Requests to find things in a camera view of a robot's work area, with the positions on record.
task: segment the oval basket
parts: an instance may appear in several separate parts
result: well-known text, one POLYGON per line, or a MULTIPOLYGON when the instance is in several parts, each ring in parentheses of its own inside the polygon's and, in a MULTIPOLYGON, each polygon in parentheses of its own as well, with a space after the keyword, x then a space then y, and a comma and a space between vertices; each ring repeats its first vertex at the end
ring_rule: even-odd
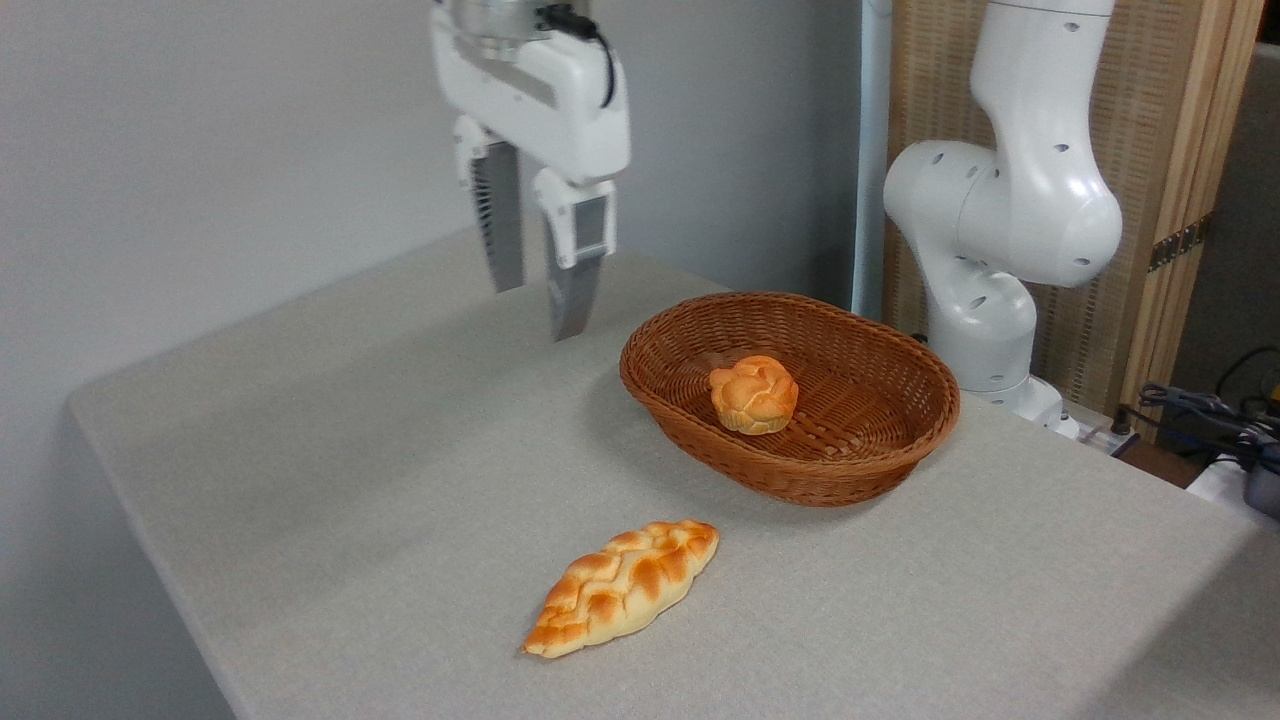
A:
POLYGON ((897 487, 955 427, 960 389, 924 345, 824 302, 781 292, 687 300, 640 325, 622 383, 685 452, 771 497, 819 507, 897 487), (707 375, 771 355, 800 386, 782 432, 724 429, 707 375))

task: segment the bread roll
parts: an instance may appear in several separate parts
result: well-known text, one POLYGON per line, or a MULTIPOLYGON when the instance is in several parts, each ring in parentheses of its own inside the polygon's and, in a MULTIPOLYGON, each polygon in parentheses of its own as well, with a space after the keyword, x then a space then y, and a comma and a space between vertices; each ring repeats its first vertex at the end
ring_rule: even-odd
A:
POLYGON ((522 650, 559 657, 644 628, 684 600, 718 546, 716 528, 696 520, 622 533, 568 566, 522 650))
POLYGON ((773 357, 753 355, 730 370, 712 370, 712 405, 722 425, 748 436, 776 433, 795 413, 800 388, 773 357))

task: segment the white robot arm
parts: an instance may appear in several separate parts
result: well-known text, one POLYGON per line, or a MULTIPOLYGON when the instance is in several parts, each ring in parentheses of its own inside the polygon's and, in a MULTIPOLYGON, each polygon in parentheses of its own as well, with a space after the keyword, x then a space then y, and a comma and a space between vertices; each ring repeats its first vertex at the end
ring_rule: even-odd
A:
POLYGON ((617 247, 617 190, 631 161, 627 85, 595 23, 570 3, 448 0, 433 15, 436 72, 498 291, 524 284, 518 152, 545 168, 556 340, 580 333, 600 260, 617 247))
POLYGON ((1075 287, 1119 246, 1088 122, 1114 4, 988 3, 970 86, 996 149, 918 142, 884 184, 924 278, 931 347, 961 388, 1065 434, 1061 396, 1030 377, 1036 305, 1019 278, 1075 287))

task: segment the gray tablecloth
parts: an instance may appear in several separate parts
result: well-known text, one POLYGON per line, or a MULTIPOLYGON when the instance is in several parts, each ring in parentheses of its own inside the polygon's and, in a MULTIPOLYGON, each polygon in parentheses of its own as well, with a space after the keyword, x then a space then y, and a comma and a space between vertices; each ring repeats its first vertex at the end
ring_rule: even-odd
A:
POLYGON ((617 357, 714 290, 618 255, 552 343, 466 238, 72 407, 243 717, 1280 717, 1280 542, 1119 461, 968 401, 851 509, 684 455, 617 357), (681 518, 723 538, 684 602, 517 653, 571 560, 681 518))

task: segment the basket rim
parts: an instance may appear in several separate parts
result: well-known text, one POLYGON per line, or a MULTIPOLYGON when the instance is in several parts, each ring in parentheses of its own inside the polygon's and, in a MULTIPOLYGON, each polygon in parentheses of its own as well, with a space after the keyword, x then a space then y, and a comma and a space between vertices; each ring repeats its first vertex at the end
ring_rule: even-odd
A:
POLYGON ((934 423, 911 445, 908 445, 905 447, 882 455, 874 455, 872 457, 852 457, 852 459, 818 457, 806 460, 788 457, 787 459, 788 462, 795 462, 800 465, 841 466, 850 469, 860 466, 870 466, 870 465, 883 465, 887 461, 902 465, 915 464, 923 460, 934 450, 937 450, 937 447, 942 445, 942 441, 945 441, 947 436, 951 434, 951 430, 960 420, 960 386, 955 379, 955 374, 952 374, 951 369, 946 366, 942 359, 940 359, 927 346, 924 346, 911 336, 899 329, 891 328, 883 323, 863 318, 861 315, 858 315, 849 310, 842 310, 835 305, 823 302, 813 297, 796 295, 791 292, 780 292, 780 291, 713 292, 698 297, 691 297, 689 300, 684 300, 649 318, 639 328, 636 328, 634 333, 631 333, 631 337, 627 340, 626 345, 622 348, 622 361, 620 363, 620 374, 622 375, 622 382, 627 387, 627 389, 631 391, 632 395, 643 395, 644 398, 648 401, 644 402, 645 405, 649 404, 658 405, 668 413, 675 413, 680 415, 682 419, 694 423, 696 427, 714 432, 716 436, 719 437, 721 439, 730 442, 737 446, 739 448, 750 452, 754 456, 762 459, 777 460, 778 459, 777 455, 762 450, 759 447, 755 447, 754 445, 748 443, 740 437, 735 437, 732 434, 721 432, 718 428, 712 427, 709 423, 704 421, 696 415, 681 409, 677 405, 668 402, 667 398, 643 387, 635 378, 631 377, 630 368, 627 366, 627 359, 631 355, 628 351, 631 350, 632 345, 640 342, 646 336, 646 331, 652 331, 653 325, 664 320, 669 315, 694 305, 731 302, 741 300, 744 297, 751 300, 786 300, 787 302, 799 302, 803 305, 808 305, 812 310, 824 313, 831 316, 836 316, 841 322, 852 322, 858 325, 861 325, 861 328, 865 331, 891 338, 892 342, 908 343, 910 347, 916 350, 916 355, 922 361, 924 361, 931 369, 937 372, 940 379, 942 380, 942 384, 946 387, 947 395, 950 396, 947 398, 948 402, 946 402, 942 410, 942 416, 940 418, 940 421, 934 423))

